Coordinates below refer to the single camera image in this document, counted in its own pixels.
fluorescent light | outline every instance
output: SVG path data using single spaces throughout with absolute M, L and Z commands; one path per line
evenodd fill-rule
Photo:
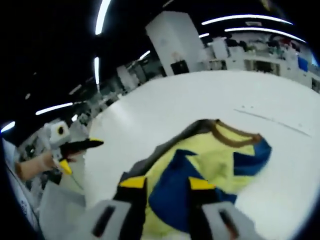
M 162 8 L 165 8 L 166 6 L 168 6 L 170 3 L 172 3 L 174 0 L 169 0 L 167 1 L 165 4 L 163 4 Z
M 16 122 L 15 121 L 12 121 L 10 122 L 9 124 L 5 125 L 2 129 L 1 129 L 1 133 L 9 130 L 9 129 L 12 129 L 14 126 L 16 125 Z
M 261 31 L 261 32 L 267 32 L 267 33 L 273 33 L 273 34 L 279 34 L 283 35 L 295 40 L 299 40 L 301 42 L 306 43 L 305 40 L 302 40 L 299 37 L 293 36 L 289 33 L 283 32 L 283 31 L 278 31 L 278 30 L 273 30 L 273 29 L 268 29 L 268 28 L 263 28 L 263 27 L 236 27 L 236 28 L 228 28 L 224 30 L 225 32 L 234 32 L 234 31 Z
M 94 59 L 94 77 L 95 77 L 95 83 L 99 85 L 100 79 L 99 79 L 99 58 L 98 57 Z
M 37 112 L 35 113 L 35 115 L 44 114 L 44 113 L 50 112 L 50 111 L 52 111 L 52 110 L 61 109 L 61 108 L 69 107 L 69 106 L 72 106 L 72 105 L 73 105 L 73 103 L 72 103 L 72 102 L 69 102 L 69 103 L 65 103 L 65 104 L 61 104 L 61 105 L 57 105 L 57 106 L 51 106 L 51 107 L 42 109 L 42 110 L 40 110 L 40 111 L 37 111 Z
M 291 23 L 289 21 L 286 21 L 286 20 L 283 20 L 283 19 L 280 19 L 280 18 L 277 18 L 277 17 L 264 16 L 264 15 L 255 15 L 255 14 L 241 14 L 241 15 L 223 16 L 223 17 L 218 17 L 218 18 L 211 19 L 211 20 L 208 20 L 208 21 L 204 21 L 201 24 L 202 25 L 207 25 L 207 24 L 212 24 L 212 23 L 225 21 L 225 20 L 230 20 L 230 19 L 265 19 L 265 20 L 271 20 L 271 21 L 276 21 L 276 22 L 281 22 L 281 23 L 293 25 L 293 23 Z
M 204 33 L 204 34 L 199 35 L 199 38 L 203 38 L 203 37 L 207 37 L 207 36 L 209 36 L 209 33 Z
M 95 35 L 99 35 L 102 32 L 102 27 L 104 26 L 105 17 L 110 2 L 111 0 L 102 0 L 101 2 L 98 17 L 96 18 Z
M 74 94 L 74 93 L 75 93 L 76 91 L 78 91 L 81 87 L 82 87 L 82 85 L 79 84 L 78 86 L 76 86 L 74 89 L 72 89 L 72 90 L 69 92 L 69 95 Z
M 77 119 L 78 119 L 78 115 L 77 115 L 77 114 L 74 115 L 74 116 L 71 118 L 72 122 L 76 121 Z
M 141 57 L 139 57 L 139 61 L 144 59 L 148 54 L 150 54 L 150 51 L 145 52 Z

brown collar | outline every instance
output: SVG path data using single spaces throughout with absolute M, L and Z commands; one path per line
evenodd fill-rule
M 226 138 L 225 136 L 223 136 L 221 134 L 221 132 L 218 131 L 217 125 L 220 125 L 220 126 L 226 128 L 226 129 L 228 129 L 228 130 L 230 130 L 240 136 L 251 137 L 251 139 L 244 140 L 244 141 L 234 141 L 229 138 Z M 223 144 L 225 144 L 227 146 L 234 147 L 234 148 L 241 148 L 241 147 L 244 147 L 247 145 L 257 144 L 262 139 L 260 134 L 252 134 L 252 133 L 240 131 L 238 129 L 235 129 L 235 128 L 223 123 L 219 119 L 212 121 L 211 132 L 212 132 L 212 135 L 215 136 L 215 138 L 218 139 L 220 142 L 222 142 Z

blue fabric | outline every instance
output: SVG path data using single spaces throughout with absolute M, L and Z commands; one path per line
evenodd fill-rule
M 253 148 L 254 156 L 239 152 L 233 153 L 233 174 L 235 176 L 254 176 L 266 165 L 271 154 L 271 147 L 266 140 L 262 139 Z
M 225 193 L 223 190 L 217 187 L 214 189 L 214 191 L 218 196 L 219 202 L 231 202 L 235 204 L 237 200 L 237 195 Z
M 192 151 L 178 149 L 149 196 L 152 211 L 164 223 L 188 233 L 188 177 L 204 179 L 186 156 Z

yellow trigger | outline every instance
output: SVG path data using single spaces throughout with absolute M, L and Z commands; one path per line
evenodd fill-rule
M 89 138 L 89 140 L 94 141 L 94 142 L 102 142 L 102 143 L 104 142 L 104 141 L 97 139 L 97 138 Z
M 68 161 L 66 159 L 63 159 L 61 162 L 59 162 L 61 168 L 64 170 L 64 172 L 68 175 L 72 174 L 72 170 L 68 164 Z

white table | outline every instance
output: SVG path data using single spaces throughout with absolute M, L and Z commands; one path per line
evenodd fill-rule
M 235 205 L 266 239 L 291 239 L 319 193 L 320 95 L 271 74 L 181 74 L 148 82 L 111 105 L 90 131 L 105 143 L 85 156 L 88 207 L 112 198 L 123 171 L 157 145 L 196 120 L 217 118 L 262 134 L 273 147 L 268 164 Z

